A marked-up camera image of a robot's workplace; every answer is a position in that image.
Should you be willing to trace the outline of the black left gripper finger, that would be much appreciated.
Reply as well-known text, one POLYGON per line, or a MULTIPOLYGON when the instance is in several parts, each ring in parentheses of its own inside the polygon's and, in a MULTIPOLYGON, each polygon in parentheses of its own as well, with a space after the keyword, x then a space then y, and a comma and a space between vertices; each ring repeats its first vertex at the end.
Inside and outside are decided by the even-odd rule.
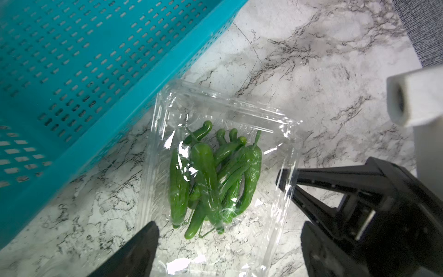
POLYGON ((159 243, 159 228, 151 221, 90 274, 91 277, 148 277, 159 243))

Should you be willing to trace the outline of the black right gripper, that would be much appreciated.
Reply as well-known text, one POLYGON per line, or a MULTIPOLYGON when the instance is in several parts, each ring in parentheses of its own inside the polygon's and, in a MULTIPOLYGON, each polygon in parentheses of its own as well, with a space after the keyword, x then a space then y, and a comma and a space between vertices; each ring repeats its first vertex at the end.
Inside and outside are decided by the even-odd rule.
POLYGON ((362 166, 281 169, 276 186, 288 185, 317 225, 305 222, 301 233, 308 276, 442 276, 443 205, 403 167, 369 158, 362 166), (329 207, 300 185, 343 198, 329 207))

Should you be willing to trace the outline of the bunch of green peppers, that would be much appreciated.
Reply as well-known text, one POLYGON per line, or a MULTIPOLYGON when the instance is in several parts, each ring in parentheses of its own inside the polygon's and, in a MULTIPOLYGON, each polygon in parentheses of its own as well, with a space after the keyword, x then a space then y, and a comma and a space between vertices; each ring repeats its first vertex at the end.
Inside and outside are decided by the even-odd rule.
POLYGON ((206 220, 223 234, 224 227, 249 208, 261 177, 260 132, 249 145, 237 129, 229 134, 219 129, 219 146, 213 150, 203 141, 212 129, 213 123, 205 121, 179 142, 170 158, 170 220, 177 229, 185 224, 188 210, 193 211, 184 235, 187 240, 200 235, 206 220))

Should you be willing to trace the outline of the clear plastic pepper container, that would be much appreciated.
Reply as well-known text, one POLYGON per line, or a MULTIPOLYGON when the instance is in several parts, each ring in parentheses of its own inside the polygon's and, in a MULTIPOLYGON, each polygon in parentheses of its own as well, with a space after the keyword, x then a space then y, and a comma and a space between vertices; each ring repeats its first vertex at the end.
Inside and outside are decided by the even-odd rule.
POLYGON ((137 226, 155 222, 158 248, 152 256, 152 277, 267 277, 279 246, 294 186, 282 169, 296 173, 302 140, 299 122, 280 110, 229 98, 182 80, 167 84, 157 95, 147 137, 137 211, 137 226), (218 235, 203 224, 187 240, 185 228, 173 228, 168 200, 172 148, 204 121, 214 129, 237 128, 263 152, 261 176, 249 208, 218 235))

